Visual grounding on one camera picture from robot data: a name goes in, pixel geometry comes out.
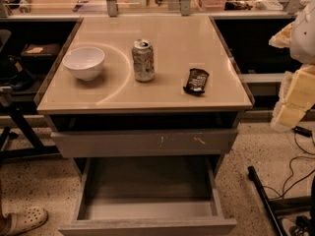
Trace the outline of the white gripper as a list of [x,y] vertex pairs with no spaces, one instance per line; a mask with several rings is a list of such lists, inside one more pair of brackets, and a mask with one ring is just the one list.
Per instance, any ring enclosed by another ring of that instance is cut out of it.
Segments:
[[315,104],[315,0],[311,0],[294,23],[273,35],[269,44],[289,48],[290,56],[304,63],[297,71],[285,72],[271,127],[278,132],[294,128]]

